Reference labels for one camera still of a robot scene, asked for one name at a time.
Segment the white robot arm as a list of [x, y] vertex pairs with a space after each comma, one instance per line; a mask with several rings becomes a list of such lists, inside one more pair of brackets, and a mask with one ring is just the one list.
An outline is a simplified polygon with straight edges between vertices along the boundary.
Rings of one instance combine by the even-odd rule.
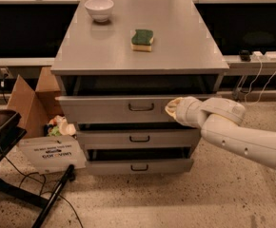
[[165, 111], [177, 123], [199, 129], [207, 142], [276, 170], [276, 132], [241, 127], [246, 113], [242, 104], [188, 96], [170, 101]]

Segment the white and yellow gripper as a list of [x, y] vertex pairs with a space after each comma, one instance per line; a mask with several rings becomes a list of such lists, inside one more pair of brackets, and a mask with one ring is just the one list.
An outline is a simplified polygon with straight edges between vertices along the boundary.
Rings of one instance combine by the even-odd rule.
[[201, 109], [202, 102], [194, 97], [179, 97], [165, 106], [166, 113], [183, 126], [201, 128], [207, 114]]

